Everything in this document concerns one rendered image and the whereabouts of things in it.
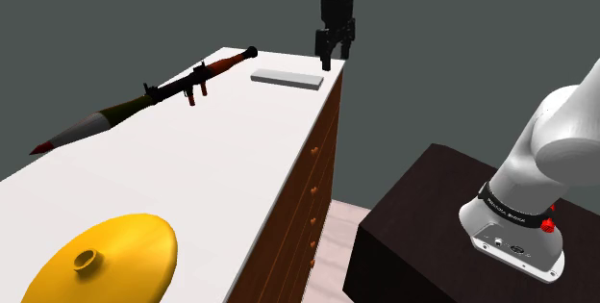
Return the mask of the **flat white box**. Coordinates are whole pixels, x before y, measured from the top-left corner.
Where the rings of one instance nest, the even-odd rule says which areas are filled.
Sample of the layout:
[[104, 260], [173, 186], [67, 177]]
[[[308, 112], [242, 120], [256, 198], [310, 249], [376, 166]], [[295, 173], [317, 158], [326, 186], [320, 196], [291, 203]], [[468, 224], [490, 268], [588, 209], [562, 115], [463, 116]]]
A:
[[254, 71], [250, 78], [254, 82], [311, 90], [319, 90], [324, 80], [322, 76], [317, 75], [263, 68]]

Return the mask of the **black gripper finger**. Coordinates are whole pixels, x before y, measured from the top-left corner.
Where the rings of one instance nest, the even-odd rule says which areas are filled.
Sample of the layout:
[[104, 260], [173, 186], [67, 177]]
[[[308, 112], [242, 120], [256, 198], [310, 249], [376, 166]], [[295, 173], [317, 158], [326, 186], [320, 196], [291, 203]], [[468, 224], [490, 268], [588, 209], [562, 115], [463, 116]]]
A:
[[347, 24], [340, 30], [340, 58], [348, 60], [350, 56], [350, 48], [356, 36], [356, 21], [351, 18]]
[[331, 70], [331, 56], [338, 44], [338, 36], [334, 30], [319, 29], [315, 32], [314, 54], [319, 57], [324, 71]]

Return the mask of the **yellow round lid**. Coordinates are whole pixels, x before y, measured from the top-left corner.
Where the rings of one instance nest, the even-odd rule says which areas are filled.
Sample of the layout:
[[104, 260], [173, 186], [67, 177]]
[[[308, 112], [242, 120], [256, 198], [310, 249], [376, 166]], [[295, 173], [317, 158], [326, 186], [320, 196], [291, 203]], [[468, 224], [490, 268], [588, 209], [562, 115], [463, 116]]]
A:
[[178, 242], [157, 215], [122, 215], [64, 245], [41, 268], [21, 303], [160, 303]]

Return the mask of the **toy rocket launcher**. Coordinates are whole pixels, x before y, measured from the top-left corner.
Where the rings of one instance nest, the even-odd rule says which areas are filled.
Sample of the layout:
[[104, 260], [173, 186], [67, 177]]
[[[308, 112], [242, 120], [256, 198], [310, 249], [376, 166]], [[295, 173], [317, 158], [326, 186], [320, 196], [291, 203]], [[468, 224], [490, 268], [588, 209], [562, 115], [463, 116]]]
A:
[[184, 94], [188, 103], [193, 107], [195, 105], [193, 92], [195, 86], [199, 86], [202, 95], [207, 96], [206, 83], [210, 79], [229, 70], [238, 63], [256, 58], [257, 56], [258, 49], [255, 46], [249, 46], [245, 51], [233, 57], [221, 59], [210, 64], [201, 62], [186, 76], [162, 87], [148, 86], [144, 83], [144, 94], [140, 97], [88, 115], [48, 141], [39, 144], [30, 154], [43, 154], [69, 143], [109, 131], [134, 114], [155, 106], [180, 92]]

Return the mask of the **dark robot stand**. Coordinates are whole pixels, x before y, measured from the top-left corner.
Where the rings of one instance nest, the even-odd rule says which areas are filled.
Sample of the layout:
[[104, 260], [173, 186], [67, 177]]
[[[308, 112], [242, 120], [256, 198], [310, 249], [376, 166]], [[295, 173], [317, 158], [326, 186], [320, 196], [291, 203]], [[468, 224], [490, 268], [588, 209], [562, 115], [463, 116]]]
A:
[[360, 223], [344, 292], [354, 303], [600, 303], [600, 215], [558, 200], [565, 268], [552, 284], [473, 247], [459, 209], [494, 172], [431, 144]]

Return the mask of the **white-topped brown chest of drawers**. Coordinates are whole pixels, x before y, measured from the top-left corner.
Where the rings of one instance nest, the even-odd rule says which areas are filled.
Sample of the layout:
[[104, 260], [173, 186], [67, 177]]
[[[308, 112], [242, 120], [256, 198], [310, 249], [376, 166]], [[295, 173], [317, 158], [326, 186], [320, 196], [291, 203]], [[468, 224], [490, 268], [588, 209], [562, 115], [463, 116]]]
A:
[[[65, 244], [107, 219], [158, 215], [178, 261], [162, 303], [301, 303], [331, 201], [344, 63], [261, 52], [0, 181], [0, 303], [20, 303]], [[319, 90], [254, 82], [322, 76]]]

